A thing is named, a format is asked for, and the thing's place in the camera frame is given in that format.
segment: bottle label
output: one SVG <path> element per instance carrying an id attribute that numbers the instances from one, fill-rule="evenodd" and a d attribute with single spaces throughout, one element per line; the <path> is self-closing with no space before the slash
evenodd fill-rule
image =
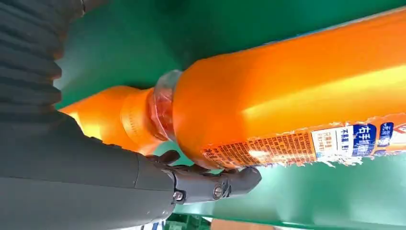
<path id="1" fill-rule="evenodd" d="M 202 150 L 207 159 L 224 168 L 270 164 L 302 166 L 315 161 L 354 165 L 361 164 L 363 157 L 402 152 L 406 152 L 404 113 L 208 145 Z"/>

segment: gray mechanical arm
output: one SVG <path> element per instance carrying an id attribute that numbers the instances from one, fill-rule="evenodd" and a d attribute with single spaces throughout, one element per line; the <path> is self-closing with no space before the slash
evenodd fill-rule
<path id="1" fill-rule="evenodd" d="M 0 229 L 142 225 L 175 204 L 249 192 L 256 169 L 218 176 L 105 145 L 54 109 L 69 23 L 97 0 L 0 0 Z M 177 158 L 176 152 L 164 156 Z"/>

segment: green table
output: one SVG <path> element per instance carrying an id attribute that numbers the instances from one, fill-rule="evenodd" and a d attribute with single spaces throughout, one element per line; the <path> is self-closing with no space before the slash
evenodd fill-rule
<path id="1" fill-rule="evenodd" d="M 58 108 L 114 85 L 406 5 L 406 0 L 114 0 L 75 22 L 59 61 Z M 173 143 L 157 153 L 178 148 Z M 182 163 L 191 163 L 183 158 Z M 302 228 L 405 229 L 406 156 L 355 167 L 261 169 L 249 195 L 176 212 Z"/>

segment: screw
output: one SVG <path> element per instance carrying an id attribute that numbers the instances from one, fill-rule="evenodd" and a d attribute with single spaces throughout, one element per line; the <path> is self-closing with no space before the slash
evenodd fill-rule
<path id="1" fill-rule="evenodd" d="M 216 186 L 214 187 L 214 190 L 213 190 L 213 198 L 215 200 L 218 200 L 218 199 L 220 199 L 222 194 L 223 194 L 223 187 L 221 186 L 221 184 L 216 184 Z"/>
<path id="2" fill-rule="evenodd" d="M 182 192 L 179 192 L 179 191 L 176 191 L 176 192 L 173 194 L 173 198 L 174 198 L 176 201 L 181 201 L 181 200 L 183 200 L 183 193 L 182 193 Z"/>

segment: detergent bottle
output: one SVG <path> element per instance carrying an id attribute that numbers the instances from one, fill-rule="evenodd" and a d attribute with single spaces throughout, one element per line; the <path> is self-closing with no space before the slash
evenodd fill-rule
<path id="1" fill-rule="evenodd" d="M 199 60 L 156 87 L 62 109 L 84 133 L 151 154 L 176 141 L 208 168 L 303 165 L 406 150 L 406 10 Z"/>

